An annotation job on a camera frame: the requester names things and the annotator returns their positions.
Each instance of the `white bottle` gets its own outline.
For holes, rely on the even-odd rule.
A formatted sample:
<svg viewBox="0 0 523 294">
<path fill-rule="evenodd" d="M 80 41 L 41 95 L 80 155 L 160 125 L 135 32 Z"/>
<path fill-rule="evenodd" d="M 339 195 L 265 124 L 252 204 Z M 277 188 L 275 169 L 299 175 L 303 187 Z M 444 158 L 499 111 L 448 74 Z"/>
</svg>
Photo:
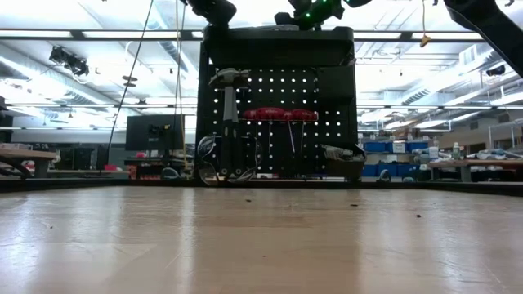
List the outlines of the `white bottle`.
<svg viewBox="0 0 523 294">
<path fill-rule="evenodd" d="M 454 159 L 454 160 L 461 159 L 460 152 L 461 152 L 461 150 L 459 149 L 459 144 L 458 144 L 458 142 L 455 142 L 454 147 L 452 148 L 452 159 Z"/>
</svg>

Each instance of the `blue bin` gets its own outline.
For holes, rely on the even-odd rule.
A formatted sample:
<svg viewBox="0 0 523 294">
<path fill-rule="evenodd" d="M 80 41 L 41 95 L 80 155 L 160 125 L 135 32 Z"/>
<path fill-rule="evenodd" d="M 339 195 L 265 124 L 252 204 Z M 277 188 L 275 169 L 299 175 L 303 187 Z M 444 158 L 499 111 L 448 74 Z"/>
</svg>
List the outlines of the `blue bin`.
<svg viewBox="0 0 523 294">
<path fill-rule="evenodd" d="M 407 150 L 408 152 L 412 152 L 415 149 L 427 149 L 428 143 L 427 142 L 415 142 L 415 143 L 407 143 Z"/>
<path fill-rule="evenodd" d="M 365 164 L 361 176 L 377 176 L 378 166 Z"/>
<path fill-rule="evenodd" d="M 400 164 L 398 165 L 398 176 L 407 176 L 411 171 L 411 169 L 416 168 L 416 170 L 419 169 L 419 165 L 417 164 Z"/>
<path fill-rule="evenodd" d="M 379 164 L 378 165 L 378 176 L 383 172 L 383 170 L 388 170 L 391 176 L 398 176 L 398 165 L 397 164 Z"/>
<path fill-rule="evenodd" d="M 367 152 L 385 152 L 387 150 L 387 144 L 380 142 L 368 142 L 365 143 L 364 149 Z"/>
</svg>

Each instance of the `yellow object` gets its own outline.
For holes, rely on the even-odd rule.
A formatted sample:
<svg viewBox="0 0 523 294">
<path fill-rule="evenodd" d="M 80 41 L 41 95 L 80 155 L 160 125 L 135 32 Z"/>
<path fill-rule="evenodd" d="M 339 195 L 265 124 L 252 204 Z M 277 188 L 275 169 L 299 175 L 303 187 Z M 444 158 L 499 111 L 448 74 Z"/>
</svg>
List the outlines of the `yellow object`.
<svg viewBox="0 0 523 294">
<path fill-rule="evenodd" d="M 423 38 L 422 38 L 422 42 L 419 43 L 419 46 L 421 48 L 425 47 L 430 41 L 432 40 L 431 37 L 427 36 L 427 35 L 423 35 Z"/>
</svg>

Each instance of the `ceiling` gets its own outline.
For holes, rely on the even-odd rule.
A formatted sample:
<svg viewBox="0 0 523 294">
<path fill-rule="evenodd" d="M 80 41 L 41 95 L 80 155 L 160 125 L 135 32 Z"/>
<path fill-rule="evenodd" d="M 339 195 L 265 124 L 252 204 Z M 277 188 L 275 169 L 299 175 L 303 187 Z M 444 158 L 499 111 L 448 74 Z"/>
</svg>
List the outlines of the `ceiling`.
<svg viewBox="0 0 523 294">
<path fill-rule="evenodd" d="M 230 23 L 232 27 L 273 25 L 274 14 L 292 10 L 285 0 L 230 1 L 238 8 L 238 13 Z M 523 1 L 516 1 L 511 7 L 504 7 L 506 2 L 498 1 L 498 4 L 515 22 L 523 25 Z M 143 29 L 150 2 L 140 0 L 132 2 L 132 5 L 129 3 L 128 0 L 19 0 L 2 7 L 0 28 Z M 431 31 L 464 31 L 449 18 L 442 1 L 436 7 L 431 3 L 432 1 L 426 1 L 425 25 L 429 36 Z M 205 19 L 196 16 L 191 10 L 187 10 L 184 18 L 183 5 L 177 0 L 155 0 L 151 17 L 153 22 L 148 23 L 149 30 L 202 29 L 206 25 Z M 346 7 L 344 17 L 341 20 L 327 20 L 324 29 L 344 25 L 351 26 L 354 30 L 421 31 L 422 24 L 421 0 L 377 0 L 357 9 Z M 73 104 L 70 102 L 72 100 L 75 101 L 74 104 L 79 105 L 118 103 L 125 88 L 122 76 L 129 75 L 131 71 L 138 43 L 4 39 L 0 41 L 0 56 L 14 64 L 2 63 L 0 60 L 0 95 L 6 97 L 8 103 Z M 178 48 L 180 44 L 143 42 L 133 74 L 138 81 L 136 87 L 129 88 L 125 103 L 134 104 L 144 99 L 150 104 L 180 103 L 179 100 L 175 100 L 178 66 L 174 55 L 165 49 L 165 46 L 169 45 L 181 52 L 181 59 L 185 65 L 181 70 L 181 101 L 186 105 L 183 111 L 186 114 L 195 114 L 195 108 L 190 106 L 197 103 L 198 94 L 199 42 L 196 41 L 183 42 L 181 49 Z M 519 77 L 514 78 L 511 69 L 508 69 L 505 75 L 496 78 L 486 77 L 479 70 L 466 70 L 464 73 L 467 74 L 456 70 L 458 68 L 463 71 L 460 53 L 470 51 L 472 49 L 469 48 L 474 46 L 477 46 L 474 50 L 479 52 L 488 53 L 490 49 L 488 46 L 485 48 L 483 42 L 434 42 L 424 48 L 414 42 L 356 42 L 358 105 L 400 105 L 405 100 L 412 100 L 409 94 L 423 88 L 431 89 L 431 94 L 409 102 L 411 105 L 443 105 L 478 90 L 481 90 L 478 95 L 462 103 L 484 105 L 488 102 L 485 102 L 485 96 L 490 99 L 496 95 L 507 94 L 502 94 L 498 85 L 509 82 L 510 91 L 518 92 Z M 70 71 L 49 61 L 53 47 L 63 47 L 69 53 L 87 59 L 90 74 L 73 81 Z M 82 118 L 78 119 L 75 125 L 85 127 L 110 126 L 115 113 L 115 109 L 34 107 L 17 108 L 16 111 L 41 118 L 44 122 L 47 119 L 47 125 L 53 124 L 49 121 L 51 117 L 57 121 L 64 121 L 64 116 L 74 112 Z M 125 109 L 119 117 L 118 125 L 124 126 L 127 115 L 172 111 L 172 108 Z M 423 121 L 427 119 L 428 114 L 432 117 L 445 116 L 442 120 L 453 119 L 448 112 L 441 110 L 400 109 L 392 112 L 389 109 L 365 110 L 362 107 L 359 120 L 361 127 L 365 128 L 365 124 L 376 120 L 390 123 L 398 119 L 416 118 Z M 195 128 L 195 119 L 190 118 L 187 127 Z"/>
</svg>

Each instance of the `workbench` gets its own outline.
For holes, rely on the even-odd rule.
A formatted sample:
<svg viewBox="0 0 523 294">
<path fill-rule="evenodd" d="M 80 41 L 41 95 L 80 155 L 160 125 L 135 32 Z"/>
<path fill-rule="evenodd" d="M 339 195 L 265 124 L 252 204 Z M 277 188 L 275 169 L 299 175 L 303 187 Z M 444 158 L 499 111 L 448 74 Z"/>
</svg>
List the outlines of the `workbench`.
<svg viewBox="0 0 523 294">
<path fill-rule="evenodd" d="M 46 178 L 49 162 L 56 158 L 56 153 L 45 151 L 33 151 L 24 149 L 0 149 L 0 155 L 23 160 L 34 161 L 34 177 Z"/>
<path fill-rule="evenodd" d="M 440 179 L 440 169 L 455 167 L 461 173 L 461 181 L 465 183 L 472 182 L 471 167 L 502 167 L 503 169 L 522 169 L 523 160 L 521 159 L 505 159 L 505 160 L 481 160 L 481 159 L 464 159 L 464 160 L 449 160 L 438 163 L 428 163 L 431 168 L 431 178 L 433 180 Z"/>
</svg>

